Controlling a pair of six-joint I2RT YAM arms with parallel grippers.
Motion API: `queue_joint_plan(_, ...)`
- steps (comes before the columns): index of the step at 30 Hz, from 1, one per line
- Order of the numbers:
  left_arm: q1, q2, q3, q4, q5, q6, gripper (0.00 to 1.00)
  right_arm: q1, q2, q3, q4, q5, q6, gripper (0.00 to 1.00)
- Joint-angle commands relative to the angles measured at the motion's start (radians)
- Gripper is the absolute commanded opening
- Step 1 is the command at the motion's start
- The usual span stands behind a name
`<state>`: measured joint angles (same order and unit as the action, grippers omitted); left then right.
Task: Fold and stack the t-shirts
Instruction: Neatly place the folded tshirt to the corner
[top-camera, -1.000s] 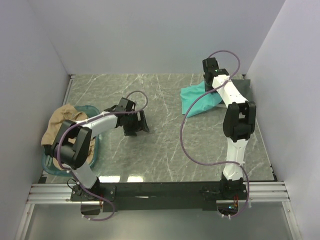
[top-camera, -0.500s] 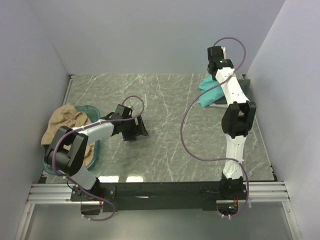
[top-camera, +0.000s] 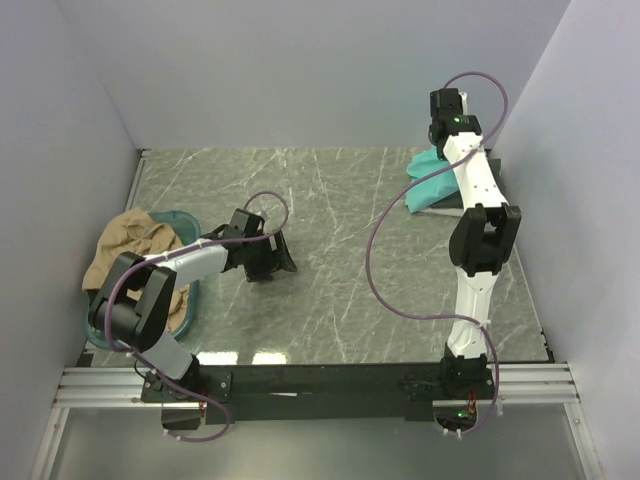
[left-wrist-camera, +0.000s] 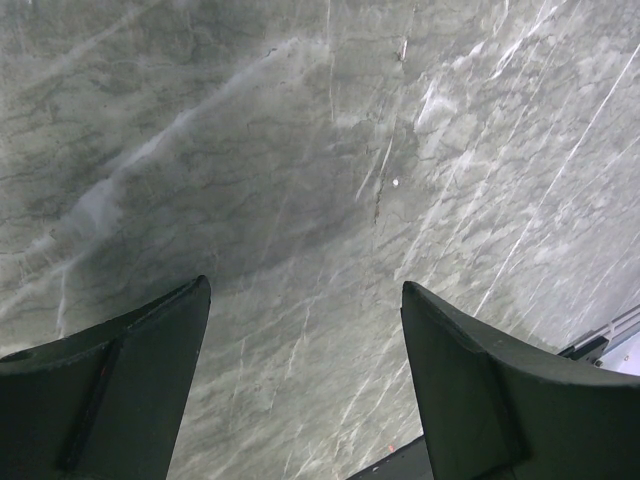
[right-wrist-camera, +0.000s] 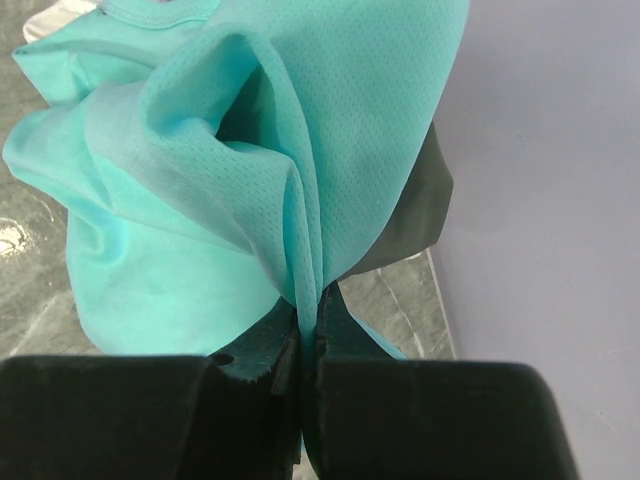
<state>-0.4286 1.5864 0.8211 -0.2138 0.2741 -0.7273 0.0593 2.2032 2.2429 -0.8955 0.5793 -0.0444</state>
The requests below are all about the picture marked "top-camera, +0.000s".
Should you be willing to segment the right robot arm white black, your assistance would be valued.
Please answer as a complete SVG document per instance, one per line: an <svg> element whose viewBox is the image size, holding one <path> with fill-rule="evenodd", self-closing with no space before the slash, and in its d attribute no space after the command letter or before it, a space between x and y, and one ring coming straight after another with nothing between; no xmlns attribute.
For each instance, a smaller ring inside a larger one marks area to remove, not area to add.
<svg viewBox="0 0 640 480"><path fill-rule="evenodd" d="M521 223L521 211L509 204L491 170L476 116L467 113L466 95L456 88L430 94L429 138L438 157L453 167L462 216L449 240L456 269L455 321L441 361L439 387L460 399L491 383L490 352L484 335L490 324L494 287L509 260Z"/></svg>

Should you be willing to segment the teal t shirt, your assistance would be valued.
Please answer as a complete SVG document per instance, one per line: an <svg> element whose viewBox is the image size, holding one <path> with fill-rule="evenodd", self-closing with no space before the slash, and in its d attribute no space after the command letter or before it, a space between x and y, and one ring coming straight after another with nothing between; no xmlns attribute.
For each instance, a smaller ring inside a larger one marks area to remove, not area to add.
<svg viewBox="0 0 640 480"><path fill-rule="evenodd" d="M415 154L408 164L406 172L414 182L445 166L448 166L448 163L441 161L437 155L437 149L431 147ZM454 172L449 170L411 188L406 194L405 205L409 212L414 214L458 193L459 187L456 177Z"/></svg>

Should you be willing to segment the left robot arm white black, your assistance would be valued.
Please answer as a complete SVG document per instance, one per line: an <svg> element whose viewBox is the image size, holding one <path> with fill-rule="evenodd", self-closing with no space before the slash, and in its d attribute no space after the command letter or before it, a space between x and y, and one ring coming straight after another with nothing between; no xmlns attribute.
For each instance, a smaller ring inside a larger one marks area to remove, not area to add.
<svg viewBox="0 0 640 480"><path fill-rule="evenodd" d="M209 274L243 268L246 279L265 282L277 271L295 272L280 229L268 234L265 219L243 209L193 243L167 253L120 254L89 307L88 323L110 345L127 349L164 374L176 401L193 399L203 384L200 364L168 331L173 293Z"/></svg>

